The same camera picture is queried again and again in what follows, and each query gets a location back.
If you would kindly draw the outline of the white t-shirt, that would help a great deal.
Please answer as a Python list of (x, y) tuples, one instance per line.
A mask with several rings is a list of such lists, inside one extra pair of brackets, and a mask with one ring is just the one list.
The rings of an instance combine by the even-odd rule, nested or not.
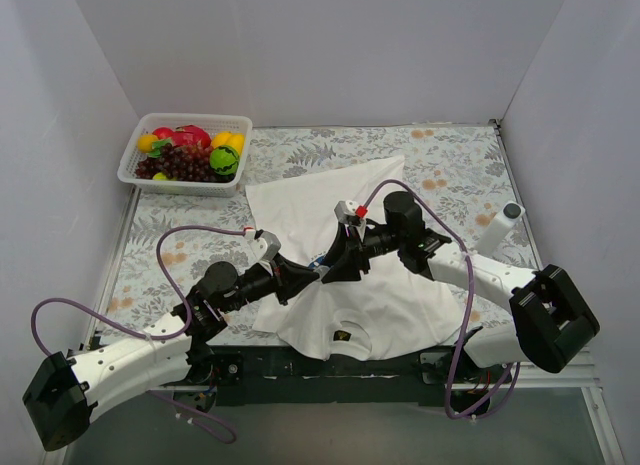
[(336, 206), (365, 203), (386, 179), (398, 181), (405, 159), (360, 165), (249, 185), (257, 228), (273, 233), (286, 259), (326, 275), (280, 304), (261, 299), (253, 328), (272, 333), (304, 356), (335, 354), (360, 361), (399, 357), (441, 344), (458, 329), (461, 309), (448, 286), (407, 270), (387, 232), (359, 244), (338, 221)]

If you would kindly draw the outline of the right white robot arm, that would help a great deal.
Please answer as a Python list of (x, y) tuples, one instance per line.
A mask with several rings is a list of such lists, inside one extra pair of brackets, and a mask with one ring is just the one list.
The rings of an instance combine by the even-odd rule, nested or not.
[(383, 200), (384, 221), (366, 217), (365, 207), (339, 202), (338, 232), (321, 262), (322, 281), (352, 282), (369, 272), (372, 259), (394, 254), (411, 273), (454, 285), (469, 297), (488, 300), (511, 315), (510, 323), (465, 336), (452, 358), (454, 374), (475, 382), (489, 367), (528, 361), (558, 373), (599, 333), (600, 324), (569, 274), (555, 265), (518, 268), (466, 252), (428, 228), (410, 193)]

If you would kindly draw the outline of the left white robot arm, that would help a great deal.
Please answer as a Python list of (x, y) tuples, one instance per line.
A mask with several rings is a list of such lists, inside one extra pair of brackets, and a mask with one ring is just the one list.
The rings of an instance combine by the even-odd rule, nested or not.
[(224, 313), (269, 295), (286, 303), (321, 275), (282, 256), (244, 273), (216, 262), (185, 302), (144, 331), (74, 357), (47, 354), (23, 395), (44, 450), (69, 445), (106, 411), (151, 389), (205, 383), (213, 371), (206, 344), (225, 329)]

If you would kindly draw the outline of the white cylindrical bottle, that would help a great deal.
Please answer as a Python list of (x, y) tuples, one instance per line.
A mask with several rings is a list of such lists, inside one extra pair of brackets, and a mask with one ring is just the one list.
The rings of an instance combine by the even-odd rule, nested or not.
[(513, 201), (507, 202), (481, 234), (475, 244), (475, 251), (480, 255), (491, 257), (524, 214), (523, 206)]

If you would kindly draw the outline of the green toy watermelon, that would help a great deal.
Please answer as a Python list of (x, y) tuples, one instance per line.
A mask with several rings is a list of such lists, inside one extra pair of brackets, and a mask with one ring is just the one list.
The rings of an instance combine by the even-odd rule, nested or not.
[(231, 146), (221, 145), (215, 148), (209, 156), (211, 169), (218, 175), (235, 174), (239, 167), (240, 155)]

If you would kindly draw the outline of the purple toy grapes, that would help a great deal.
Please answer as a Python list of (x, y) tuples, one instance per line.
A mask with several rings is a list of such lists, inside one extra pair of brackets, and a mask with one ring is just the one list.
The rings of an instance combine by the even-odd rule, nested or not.
[(165, 144), (145, 154), (137, 163), (134, 174), (136, 178), (152, 179), (156, 173), (162, 172), (168, 180), (215, 183), (218, 176), (209, 164), (211, 152), (211, 148)]

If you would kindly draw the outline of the yellow toy bell pepper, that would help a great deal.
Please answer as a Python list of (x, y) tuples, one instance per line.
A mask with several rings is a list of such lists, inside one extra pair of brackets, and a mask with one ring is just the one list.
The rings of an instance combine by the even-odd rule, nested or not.
[(245, 145), (245, 135), (242, 133), (232, 133), (231, 131), (221, 131), (211, 139), (211, 147), (217, 149), (227, 146), (234, 149), (239, 155), (242, 154)]

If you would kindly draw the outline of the pink dragon fruit toy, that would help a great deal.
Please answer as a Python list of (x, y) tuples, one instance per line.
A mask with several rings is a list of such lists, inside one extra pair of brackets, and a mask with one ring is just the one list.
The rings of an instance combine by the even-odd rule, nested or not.
[(210, 135), (195, 125), (176, 127), (173, 130), (172, 140), (177, 147), (207, 148), (211, 145)]

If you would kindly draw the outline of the red toy apple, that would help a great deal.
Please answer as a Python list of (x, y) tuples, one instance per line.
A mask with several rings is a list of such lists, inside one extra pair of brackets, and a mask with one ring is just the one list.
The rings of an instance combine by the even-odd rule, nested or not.
[(173, 138), (174, 131), (169, 127), (158, 127), (152, 132), (152, 134), (158, 140), (166, 140), (166, 139), (172, 139)]

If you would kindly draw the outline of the orange toy fruit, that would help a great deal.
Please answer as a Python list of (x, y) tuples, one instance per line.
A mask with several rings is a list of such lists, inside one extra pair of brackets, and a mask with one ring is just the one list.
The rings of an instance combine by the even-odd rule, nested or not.
[(144, 154), (153, 151), (153, 144), (158, 141), (158, 137), (154, 134), (141, 135), (137, 140), (137, 149)]

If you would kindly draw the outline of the white plastic basket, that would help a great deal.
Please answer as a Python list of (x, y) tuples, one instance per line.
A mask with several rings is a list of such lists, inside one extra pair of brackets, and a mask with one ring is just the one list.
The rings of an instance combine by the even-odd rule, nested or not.
[(131, 136), (117, 176), (146, 192), (231, 197), (251, 132), (252, 122), (243, 116), (148, 114)]

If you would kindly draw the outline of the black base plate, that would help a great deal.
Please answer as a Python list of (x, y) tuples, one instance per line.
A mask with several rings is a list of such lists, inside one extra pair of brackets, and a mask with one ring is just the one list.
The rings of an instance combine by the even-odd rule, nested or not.
[(208, 411), (214, 406), (413, 403), (441, 407), (453, 347), (436, 346), (385, 360), (303, 356), (289, 346), (213, 346), (171, 399)]

